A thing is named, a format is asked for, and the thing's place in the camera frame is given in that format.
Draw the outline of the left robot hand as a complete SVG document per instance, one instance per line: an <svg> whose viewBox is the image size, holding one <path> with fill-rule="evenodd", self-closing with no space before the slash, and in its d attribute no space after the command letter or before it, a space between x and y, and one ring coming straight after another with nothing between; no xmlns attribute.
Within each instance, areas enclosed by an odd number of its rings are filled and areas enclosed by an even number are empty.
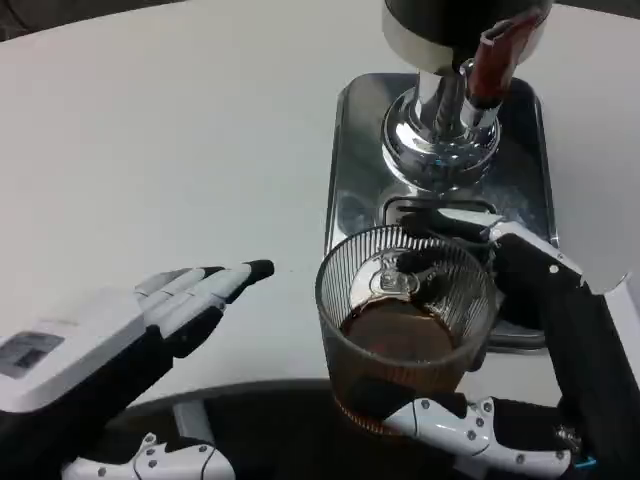
<svg viewBox="0 0 640 480"><path fill-rule="evenodd" d="M1 343L5 479L232 479L205 410L176 409L180 434L147 433L123 459L106 425L213 333L226 308L274 265L162 272L132 289L100 289Z"/></svg>

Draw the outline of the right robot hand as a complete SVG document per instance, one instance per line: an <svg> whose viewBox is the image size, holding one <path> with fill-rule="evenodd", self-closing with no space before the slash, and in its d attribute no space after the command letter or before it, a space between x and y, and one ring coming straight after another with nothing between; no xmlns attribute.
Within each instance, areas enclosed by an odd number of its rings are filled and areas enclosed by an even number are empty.
<svg viewBox="0 0 640 480"><path fill-rule="evenodd" d="M539 315L561 399L552 408L469 400L369 377L349 390L355 410L452 454L475 476L493 469L538 479L637 478L639 304L627 281L595 293L575 262L496 214L431 208L405 216L401 226L490 258L506 298Z"/></svg>

